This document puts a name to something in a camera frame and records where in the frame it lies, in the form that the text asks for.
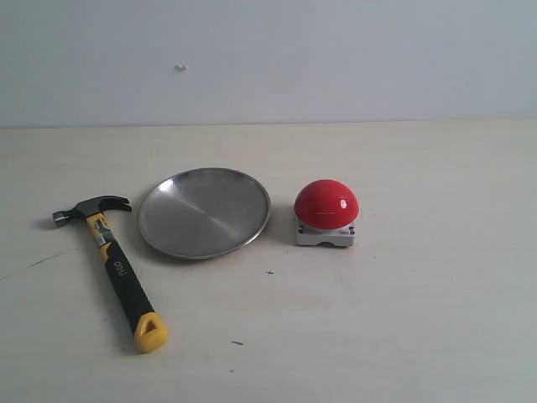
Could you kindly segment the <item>red dome push button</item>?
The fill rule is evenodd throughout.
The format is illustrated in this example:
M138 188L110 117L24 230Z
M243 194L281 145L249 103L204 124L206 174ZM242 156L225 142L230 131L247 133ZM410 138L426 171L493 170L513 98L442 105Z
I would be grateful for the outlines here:
M360 205L353 191L340 181L311 182L295 198L293 210L298 245L348 248L356 244Z

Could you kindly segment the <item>yellow black claw hammer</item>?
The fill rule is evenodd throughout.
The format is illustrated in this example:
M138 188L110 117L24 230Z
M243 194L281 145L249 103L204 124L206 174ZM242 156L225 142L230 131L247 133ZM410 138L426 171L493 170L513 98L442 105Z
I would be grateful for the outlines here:
M97 196L78 202L67 211L53 214L56 227L79 220L86 223L95 239L112 288L121 304L139 352L150 353L162 347L168 328L153 309L132 265L112 233L106 211L132 210L129 200L120 196Z

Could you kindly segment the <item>round metal plate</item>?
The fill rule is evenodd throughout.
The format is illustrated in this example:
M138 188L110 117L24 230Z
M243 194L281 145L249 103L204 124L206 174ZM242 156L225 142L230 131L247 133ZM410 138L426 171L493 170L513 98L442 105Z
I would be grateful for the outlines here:
M251 243L270 213L269 194L255 178L228 168L196 168L148 193L138 209L138 228L162 254L212 259Z

